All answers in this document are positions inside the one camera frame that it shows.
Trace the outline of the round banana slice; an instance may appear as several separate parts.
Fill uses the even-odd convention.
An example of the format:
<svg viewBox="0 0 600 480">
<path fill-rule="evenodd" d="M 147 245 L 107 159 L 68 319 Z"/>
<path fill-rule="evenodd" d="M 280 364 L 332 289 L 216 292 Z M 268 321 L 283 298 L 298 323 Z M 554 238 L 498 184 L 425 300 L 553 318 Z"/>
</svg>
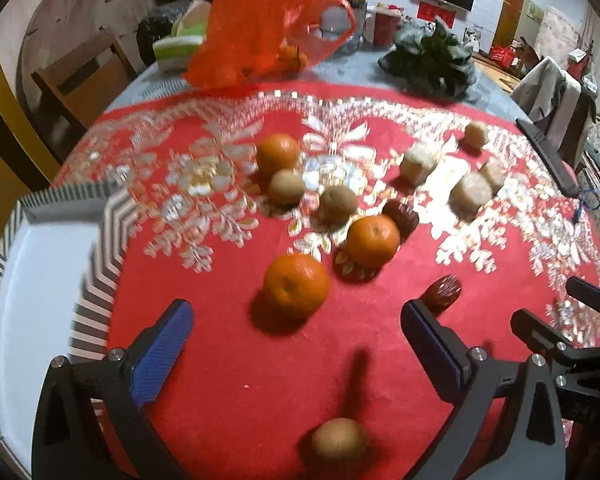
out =
<svg viewBox="0 0 600 480">
<path fill-rule="evenodd" d="M 449 203 L 455 211 L 474 216 L 492 198 L 489 182 L 478 172 L 465 174 L 454 185 Z"/>
</svg>

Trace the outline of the small banana piece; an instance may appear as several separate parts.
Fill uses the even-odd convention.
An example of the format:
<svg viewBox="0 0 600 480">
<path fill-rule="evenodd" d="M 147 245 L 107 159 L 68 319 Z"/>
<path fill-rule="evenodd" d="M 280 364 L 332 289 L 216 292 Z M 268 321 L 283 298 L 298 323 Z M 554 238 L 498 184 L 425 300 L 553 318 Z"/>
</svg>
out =
<svg viewBox="0 0 600 480">
<path fill-rule="evenodd" d="M 478 173 L 486 179 L 486 182 L 489 183 L 494 194 L 496 194 L 505 184 L 507 174 L 506 168 L 495 158 L 487 160 L 480 167 Z"/>
</svg>

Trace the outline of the dark red date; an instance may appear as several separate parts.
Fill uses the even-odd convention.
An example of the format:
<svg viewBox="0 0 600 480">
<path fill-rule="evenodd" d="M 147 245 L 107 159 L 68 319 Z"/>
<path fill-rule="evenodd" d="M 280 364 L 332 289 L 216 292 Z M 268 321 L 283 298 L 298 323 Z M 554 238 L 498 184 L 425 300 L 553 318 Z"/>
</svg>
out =
<svg viewBox="0 0 600 480">
<path fill-rule="evenodd" d="M 413 206 L 400 200 L 388 200 L 382 213 L 393 221 L 402 238 L 409 237 L 419 225 L 419 215 Z"/>
</svg>

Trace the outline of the kiwi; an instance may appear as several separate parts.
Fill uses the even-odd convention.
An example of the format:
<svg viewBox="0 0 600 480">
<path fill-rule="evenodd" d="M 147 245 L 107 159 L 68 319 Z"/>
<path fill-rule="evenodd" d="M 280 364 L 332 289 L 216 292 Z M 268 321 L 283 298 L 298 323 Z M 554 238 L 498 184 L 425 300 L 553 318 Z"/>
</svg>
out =
<svg viewBox="0 0 600 480">
<path fill-rule="evenodd" d="M 358 209 L 358 198 L 345 185 L 332 185 L 320 197 L 321 218 L 325 223 L 346 223 Z"/>
<path fill-rule="evenodd" d="M 344 417 L 324 422 L 311 437 L 313 452 L 324 460 L 354 460 L 366 452 L 368 442 L 365 428 L 356 420 Z"/>
<path fill-rule="evenodd" d="M 268 198 L 278 206 L 297 205 L 304 192 L 306 187 L 302 177 L 291 169 L 277 171 L 268 185 Z"/>
</svg>

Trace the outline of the orange mandarin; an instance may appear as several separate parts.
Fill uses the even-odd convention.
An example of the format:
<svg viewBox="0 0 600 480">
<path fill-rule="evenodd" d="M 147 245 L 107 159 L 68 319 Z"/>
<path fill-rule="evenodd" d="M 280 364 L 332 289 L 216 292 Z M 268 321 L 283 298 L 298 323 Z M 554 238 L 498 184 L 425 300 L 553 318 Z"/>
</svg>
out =
<svg viewBox="0 0 600 480">
<path fill-rule="evenodd" d="M 350 225 L 346 249 L 351 259 L 364 268 L 379 269 L 396 254 L 401 235 L 384 214 L 361 217 Z"/>
<path fill-rule="evenodd" d="M 288 134 L 271 134 L 257 146 L 258 169 L 265 177 L 271 177 L 282 169 L 294 168 L 299 156 L 299 144 Z"/>
<path fill-rule="evenodd" d="M 262 292 L 280 314 L 306 320 L 327 300 L 330 278 L 325 267 L 309 255 L 281 255 L 266 269 Z"/>
</svg>

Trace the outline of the large banana chunk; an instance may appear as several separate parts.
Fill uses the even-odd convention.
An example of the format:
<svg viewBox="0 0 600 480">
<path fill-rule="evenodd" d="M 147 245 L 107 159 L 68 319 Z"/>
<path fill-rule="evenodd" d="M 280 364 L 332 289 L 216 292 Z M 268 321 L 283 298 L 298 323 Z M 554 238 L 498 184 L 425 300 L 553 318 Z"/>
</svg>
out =
<svg viewBox="0 0 600 480">
<path fill-rule="evenodd" d="M 400 165 L 400 176 L 416 188 L 426 181 L 436 169 L 437 156 L 425 143 L 414 143 L 404 152 Z"/>
</svg>

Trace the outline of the striped white tray box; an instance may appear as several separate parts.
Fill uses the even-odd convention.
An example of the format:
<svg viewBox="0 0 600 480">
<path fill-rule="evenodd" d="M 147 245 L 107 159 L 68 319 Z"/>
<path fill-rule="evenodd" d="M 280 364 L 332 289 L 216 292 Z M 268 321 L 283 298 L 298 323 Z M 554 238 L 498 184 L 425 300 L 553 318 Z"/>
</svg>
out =
<svg viewBox="0 0 600 480">
<path fill-rule="evenodd" d="M 112 182 L 21 197 L 0 239 L 0 454 L 31 475 L 34 419 L 53 358 L 106 353 L 114 295 L 138 214 Z"/>
</svg>

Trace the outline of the grey jacket on chair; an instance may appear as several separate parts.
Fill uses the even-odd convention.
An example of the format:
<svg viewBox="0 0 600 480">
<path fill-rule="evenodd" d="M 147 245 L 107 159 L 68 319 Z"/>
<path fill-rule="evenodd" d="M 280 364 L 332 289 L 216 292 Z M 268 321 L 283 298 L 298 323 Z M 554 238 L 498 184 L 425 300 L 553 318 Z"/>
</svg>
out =
<svg viewBox="0 0 600 480">
<path fill-rule="evenodd" d="M 597 88 L 578 81 L 549 56 L 509 95 L 572 169 L 581 166 L 588 129 L 596 122 Z"/>
</svg>

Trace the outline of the red embroidered table cloth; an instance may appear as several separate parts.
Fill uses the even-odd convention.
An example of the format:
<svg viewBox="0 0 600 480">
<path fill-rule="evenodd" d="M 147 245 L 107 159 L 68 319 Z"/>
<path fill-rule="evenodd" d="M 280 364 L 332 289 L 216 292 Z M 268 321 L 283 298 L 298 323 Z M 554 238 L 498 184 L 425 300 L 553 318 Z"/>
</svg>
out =
<svg viewBox="0 0 600 480">
<path fill-rule="evenodd" d="M 397 479 L 449 414 L 400 327 L 441 313 L 521 360 L 526 308 L 578 347 L 600 314 L 600 241 L 517 128 L 396 92 L 286 84 L 115 110 L 58 184 L 113 180 L 137 204 L 111 308 L 79 306 L 81 356 L 129 344 L 176 298 L 193 331 L 145 414 L 193 479 Z"/>
</svg>

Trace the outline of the green leafy vegetables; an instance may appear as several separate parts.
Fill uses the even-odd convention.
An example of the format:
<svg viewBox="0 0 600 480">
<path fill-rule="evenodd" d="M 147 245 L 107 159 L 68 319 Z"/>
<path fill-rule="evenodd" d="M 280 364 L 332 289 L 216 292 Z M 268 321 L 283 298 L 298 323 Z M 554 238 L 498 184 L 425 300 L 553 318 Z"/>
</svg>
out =
<svg viewBox="0 0 600 480">
<path fill-rule="evenodd" d="M 388 75 L 403 79 L 408 90 L 437 101 L 463 99 L 476 80 L 472 51 L 441 18 L 428 25 L 403 25 L 378 65 Z"/>
</svg>

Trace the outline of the red mug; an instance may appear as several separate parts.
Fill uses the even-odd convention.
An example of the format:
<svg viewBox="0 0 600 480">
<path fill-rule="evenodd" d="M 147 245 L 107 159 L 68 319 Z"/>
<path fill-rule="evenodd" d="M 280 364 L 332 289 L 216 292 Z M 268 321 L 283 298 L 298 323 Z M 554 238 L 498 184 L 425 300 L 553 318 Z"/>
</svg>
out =
<svg viewBox="0 0 600 480">
<path fill-rule="evenodd" d="M 367 10 L 363 36 L 375 47 L 390 47 L 393 36 L 403 21 L 403 9 L 376 4 Z"/>
</svg>

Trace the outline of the wooden chair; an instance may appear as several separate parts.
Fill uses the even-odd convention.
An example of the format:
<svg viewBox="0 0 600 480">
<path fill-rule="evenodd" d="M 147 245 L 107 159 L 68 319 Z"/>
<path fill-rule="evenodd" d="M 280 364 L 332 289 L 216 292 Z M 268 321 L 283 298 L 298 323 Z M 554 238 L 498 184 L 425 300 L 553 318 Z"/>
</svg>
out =
<svg viewBox="0 0 600 480">
<path fill-rule="evenodd" d="M 24 77 L 29 117 L 54 159 L 64 162 L 136 77 L 137 70 L 108 28 Z"/>
</svg>

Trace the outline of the red plastic bag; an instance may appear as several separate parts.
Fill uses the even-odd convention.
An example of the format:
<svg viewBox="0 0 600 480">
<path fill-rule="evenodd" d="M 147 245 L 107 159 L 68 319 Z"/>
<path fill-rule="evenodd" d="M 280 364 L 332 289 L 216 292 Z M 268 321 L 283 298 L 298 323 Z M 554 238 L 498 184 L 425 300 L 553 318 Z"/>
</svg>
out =
<svg viewBox="0 0 600 480">
<path fill-rule="evenodd" d="M 318 30 L 331 6 L 345 8 L 351 21 L 334 42 Z M 354 32 L 355 18 L 343 0 L 213 0 L 206 40 L 184 79 L 207 90 L 299 73 L 325 61 Z"/>
</svg>

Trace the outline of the green tissue pack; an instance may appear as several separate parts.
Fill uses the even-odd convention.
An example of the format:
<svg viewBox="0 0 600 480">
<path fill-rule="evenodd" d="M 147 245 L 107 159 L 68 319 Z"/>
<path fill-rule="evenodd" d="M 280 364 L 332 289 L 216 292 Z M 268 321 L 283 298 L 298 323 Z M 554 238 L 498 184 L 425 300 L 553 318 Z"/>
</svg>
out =
<svg viewBox="0 0 600 480">
<path fill-rule="evenodd" d="M 186 70 L 193 54 L 206 40 L 210 11 L 210 2 L 193 0 L 175 21 L 170 34 L 152 44 L 159 70 Z"/>
</svg>

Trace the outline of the black plastic bag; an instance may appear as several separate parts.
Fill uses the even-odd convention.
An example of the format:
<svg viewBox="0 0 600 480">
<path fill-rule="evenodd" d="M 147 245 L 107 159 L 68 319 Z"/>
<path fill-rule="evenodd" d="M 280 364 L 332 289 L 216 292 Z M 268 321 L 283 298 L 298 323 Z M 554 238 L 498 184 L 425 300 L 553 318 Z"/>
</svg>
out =
<svg viewBox="0 0 600 480">
<path fill-rule="evenodd" d="M 163 3 L 151 9 L 138 24 L 136 44 L 140 59 L 146 66 L 156 62 L 152 45 L 170 36 L 174 24 L 183 16 L 189 7 L 189 0 L 176 0 Z"/>
</svg>

